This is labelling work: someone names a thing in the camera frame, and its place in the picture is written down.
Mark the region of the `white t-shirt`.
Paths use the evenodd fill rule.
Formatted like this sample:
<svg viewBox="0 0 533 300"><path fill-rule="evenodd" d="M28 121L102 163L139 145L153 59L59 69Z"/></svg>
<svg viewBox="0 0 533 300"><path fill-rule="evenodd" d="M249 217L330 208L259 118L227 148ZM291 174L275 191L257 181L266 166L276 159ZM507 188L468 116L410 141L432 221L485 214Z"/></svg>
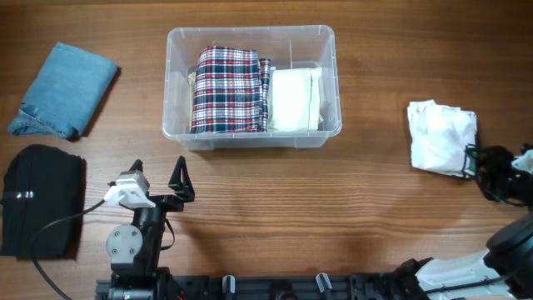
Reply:
<svg viewBox="0 0 533 300"><path fill-rule="evenodd" d="M476 114L426 100L411 102L407 119L412 167L463 178L466 145L476 145Z"/></svg>

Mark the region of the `black garment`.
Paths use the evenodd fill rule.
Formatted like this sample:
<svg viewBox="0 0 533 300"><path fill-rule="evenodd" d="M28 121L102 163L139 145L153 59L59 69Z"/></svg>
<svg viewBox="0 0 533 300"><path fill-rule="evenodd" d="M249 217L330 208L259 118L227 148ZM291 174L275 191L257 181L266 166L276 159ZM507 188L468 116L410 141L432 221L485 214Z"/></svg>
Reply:
<svg viewBox="0 0 533 300"><path fill-rule="evenodd" d="M83 158L57 147L24 148L4 176L1 254L29 258L41 228L82 211L85 183Z"/></svg>

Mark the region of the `plaid flannel cloth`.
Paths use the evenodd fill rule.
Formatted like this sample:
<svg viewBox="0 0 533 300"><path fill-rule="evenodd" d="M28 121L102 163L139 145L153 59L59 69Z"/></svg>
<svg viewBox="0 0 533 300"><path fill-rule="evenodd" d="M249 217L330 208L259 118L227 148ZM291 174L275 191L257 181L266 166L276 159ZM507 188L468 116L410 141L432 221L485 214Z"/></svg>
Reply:
<svg viewBox="0 0 533 300"><path fill-rule="evenodd" d="M270 79L271 60L258 51L206 47L197 61L191 132L265 132Z"/></svg>

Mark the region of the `cream cloth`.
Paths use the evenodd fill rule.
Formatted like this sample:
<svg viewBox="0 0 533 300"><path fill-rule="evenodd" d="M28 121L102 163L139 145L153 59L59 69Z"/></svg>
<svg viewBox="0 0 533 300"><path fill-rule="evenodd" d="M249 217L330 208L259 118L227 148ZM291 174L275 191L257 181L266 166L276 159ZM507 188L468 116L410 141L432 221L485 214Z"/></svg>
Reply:
<svg viewBox="0 0 533 300"><path fill-rule="evenodd" d="M323 122L321 116L320 67L271 71L267 96L269 108L266 132L315 132ZM195 88L195 76L189 76Z"/></svg>

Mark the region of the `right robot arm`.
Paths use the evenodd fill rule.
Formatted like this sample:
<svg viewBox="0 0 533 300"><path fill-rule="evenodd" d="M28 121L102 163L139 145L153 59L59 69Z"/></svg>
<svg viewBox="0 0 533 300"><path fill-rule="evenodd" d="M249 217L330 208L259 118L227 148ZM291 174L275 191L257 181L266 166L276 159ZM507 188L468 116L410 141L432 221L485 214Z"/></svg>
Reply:
<svg viewBox="0 0 533 300"><path fill-rule="evenodd" d="M400 265L391 278L404 299L457 299L501 295L532 298L532 145L516 156L503 146L469 144L461 169L495 203L527 214L494 233L486 249L453 260L429 257Z"/></svg>

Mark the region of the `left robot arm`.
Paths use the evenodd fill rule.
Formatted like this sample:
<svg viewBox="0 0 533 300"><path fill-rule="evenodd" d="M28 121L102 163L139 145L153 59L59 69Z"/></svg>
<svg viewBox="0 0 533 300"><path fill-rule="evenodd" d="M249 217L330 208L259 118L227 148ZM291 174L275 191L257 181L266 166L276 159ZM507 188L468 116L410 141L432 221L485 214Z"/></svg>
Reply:
<svg viewBox="0 0 533 300"><path fill-rule="evenodd" d="M132 222L112 230L107 238L112 279L109 299L183 299L185 293L170 269L160 267L163 234L172 226L168 213L178 213L195 200L186 159L180 156L168 182L167 195L151 195L150 184L136 160L130 170L110 183L104 201L133 211Z"/></svg>

